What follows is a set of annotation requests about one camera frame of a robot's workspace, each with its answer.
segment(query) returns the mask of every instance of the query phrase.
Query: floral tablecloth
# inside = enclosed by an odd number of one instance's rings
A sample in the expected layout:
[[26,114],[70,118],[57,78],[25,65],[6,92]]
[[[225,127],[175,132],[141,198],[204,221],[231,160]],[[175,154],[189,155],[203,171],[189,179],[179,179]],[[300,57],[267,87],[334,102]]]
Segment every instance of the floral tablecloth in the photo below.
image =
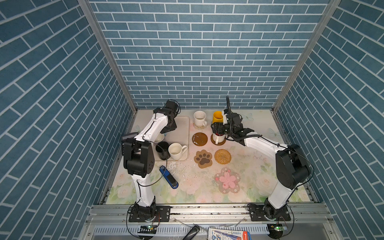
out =
[[[139,110],[132,131],[141,130],[148,123],[150,116],[149,110]],[[212,121],[215,110],[204,110],[207,114],[207,121]],[[237,110],[243,116],[244,127],[254,129],[257,133],[263,134],[267,138],[283,142],[278,132],[276,124],[268,110]],[[210,127],[197,130],[193,127],[194,110],[183,110],[180,115],[189,116],[190,138],[197,132],[205,133],[208,138],[212,134]],[[201,169],[194,161],[197,151],[206,150],[212,155],[219,149],[226,149],[231,153],[231,162],[221,165],[212,158],[213,164],[210,167]],[[156,196],[156,203],[159,204],[185,204],[185,203],[240,203],[240,202],[264,202],[271,194],[277,183],[275,159],[269,159],[263,153],[240,145],[237,142],[227,141],[222,146],[216,146],[208,140],[205,146],[197,147],[192,141],[189,144],[189,158],[185,161],[168,161],[167,169],[178,181],[179,187],[172,189],[165,179],[161,179],[152,186],[152,191]],[[166,165],[165,161],[155,162],[155,167],[151,172],[151,181],[156,181],[161,173],[158,170],[161,165]],[[223,167],[228,167],[241,177],[239,181],[240,191],[238,193],[229,192],[223,194],[219,191],[218,184],[214,176],[220,173]],[[113,185],[111,187],[107,204],[132,204],[136,200],[136,192],[132,177],[124,169],[120,161]],[[299,187],[291,196],[292,202],[309,201],[306,190],[303,186]]]

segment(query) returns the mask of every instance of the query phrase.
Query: brick wallpaper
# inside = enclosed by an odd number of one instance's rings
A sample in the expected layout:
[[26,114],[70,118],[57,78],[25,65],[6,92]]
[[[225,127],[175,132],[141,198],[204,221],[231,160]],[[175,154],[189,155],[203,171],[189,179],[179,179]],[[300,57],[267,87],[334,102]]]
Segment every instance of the brick wallpaper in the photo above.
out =
[[0,239],[73,239],[132,112],[77,0],[0,1]]
[[91,0],[139,108],[271,108],[328,0]]
[[278,110],[345,239],[383,239],[383,12],[342,0]]

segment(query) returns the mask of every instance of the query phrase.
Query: beige tray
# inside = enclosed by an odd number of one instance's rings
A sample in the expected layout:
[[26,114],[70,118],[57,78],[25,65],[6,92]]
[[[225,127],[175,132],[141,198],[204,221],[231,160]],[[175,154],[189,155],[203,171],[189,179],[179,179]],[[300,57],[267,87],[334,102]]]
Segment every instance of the beige tray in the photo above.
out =
[[[177,116],[175,118],[175,122],[177,125],[176,130],[170,131],[165,133],[165,137],[163,141],[166,141],[171,145],[172,143],[180,143],[181,146],[186,145],[189,148],[189,121],[190,118],[186,116]],[[159,158],[159,155],[156,152],[155,149],[156,145],[152,144],[153,154],[155,155],[155,161],[163,161]],[[189,156],[189,149],[187,149],[183,155],[181,156],[180,160],[178,161],[185,161],[188,159]],[[173,158],[169,158],[168,161],[176,161]]]

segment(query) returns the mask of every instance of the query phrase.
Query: black cup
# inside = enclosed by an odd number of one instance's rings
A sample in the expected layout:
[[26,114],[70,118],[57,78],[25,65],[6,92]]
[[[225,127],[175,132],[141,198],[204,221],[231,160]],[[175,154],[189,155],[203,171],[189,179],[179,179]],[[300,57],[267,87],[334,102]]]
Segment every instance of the black cup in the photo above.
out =
[[168,148],[169,148],[169,143],[167,142],[159,142],[157,145],[156,145],[156,152],[158,153],[159,155],[159,158],[161,160],[167,160],[170,158],[170,154],[168,152]]

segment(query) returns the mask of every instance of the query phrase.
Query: paw print coaster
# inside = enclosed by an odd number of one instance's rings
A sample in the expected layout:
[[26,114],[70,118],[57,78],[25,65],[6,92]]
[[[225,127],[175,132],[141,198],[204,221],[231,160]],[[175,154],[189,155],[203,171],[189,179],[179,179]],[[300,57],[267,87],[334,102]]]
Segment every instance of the paw print coaster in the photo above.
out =
[[199,165],[199,168],[206,168],[212,166],[212,154],[206,150],[196,152],[195,162]]
[[223,194],[229,192],[238,193],[240,191],[238,182],[241,178],[239,174],[232,172],[232,170],[227,167],[221,169],[220,173],[215,174],[214,179],[218,184],[219,191]]

